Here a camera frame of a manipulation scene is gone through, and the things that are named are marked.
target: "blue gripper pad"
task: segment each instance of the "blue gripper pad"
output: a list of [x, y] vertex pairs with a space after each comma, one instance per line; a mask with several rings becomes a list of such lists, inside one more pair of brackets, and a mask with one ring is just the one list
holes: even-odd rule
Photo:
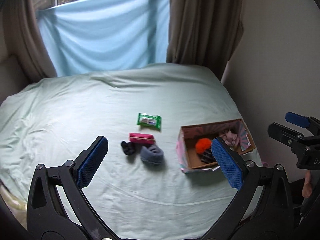
[[211, 143], [211, 151], [214, 158], [218, 162], [224, 176], [227, 178], [230, 186], [236, 188], [237, 190], [240, 190], [243, 185], [243, 172], [239, 168], [235, 160], [230, 156], [228, 150], [217, 138], [215, 138]]
[[108, 140], [102, 137], [77, 169], [77, 185], [80, 189], [89, 186], [107, 152]]
[[292, 112], [287, 112], [287, 114], [285, 115], [285, 120], [302, 128], [307, 128], [310, 126], [310, 122], [307, 117]]

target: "human hand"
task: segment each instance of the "human hand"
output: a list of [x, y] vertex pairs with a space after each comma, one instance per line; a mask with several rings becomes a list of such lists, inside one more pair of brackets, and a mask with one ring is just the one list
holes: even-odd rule
[[310, 197], [312, 193], [312, 186], [311, 186], [311, 173], [310, 171], [306, 171], [306, 174], [304, 176], [304, 184], [303, 184], [303, 189], [302, 189], [302, 196], [304, 198]]

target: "light blue cloth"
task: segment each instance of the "light blue cloth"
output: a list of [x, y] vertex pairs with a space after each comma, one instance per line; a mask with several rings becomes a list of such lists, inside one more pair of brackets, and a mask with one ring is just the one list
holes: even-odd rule
[[166, 61], [169, 0], [80, 0], [37, 20], [59, 77]]

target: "metal screw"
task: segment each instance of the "metal screw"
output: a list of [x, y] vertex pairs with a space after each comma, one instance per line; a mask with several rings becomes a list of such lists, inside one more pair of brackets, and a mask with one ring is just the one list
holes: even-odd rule
[[37, 170], [41, 170], [43, 168], [43, 164], [42, 163], [40, 163], [40, 164], [38, 164], [37, 166], [36, 166], [36, 169]]
[[281, 165], [281, 164], [277, 164], [277, 169], [279, 170], [279, 171], [282, 171], [283, 170], [283, 166]]
[[67, 160], [64, 165], [66, 165], [67, 167], [71, 166], [73, 164], [72, 160]]
[[253, 161], [247, 161], [245, 164], [247, 164], [248, 167], [253, 167], [254, 162]]

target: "bed headboard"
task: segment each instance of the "bed headboard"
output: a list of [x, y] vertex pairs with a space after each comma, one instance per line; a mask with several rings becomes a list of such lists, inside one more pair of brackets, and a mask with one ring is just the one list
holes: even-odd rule
[[15, 56], [0, 63], [0, 105], [8, 96], [19, 93], [29, 84]]

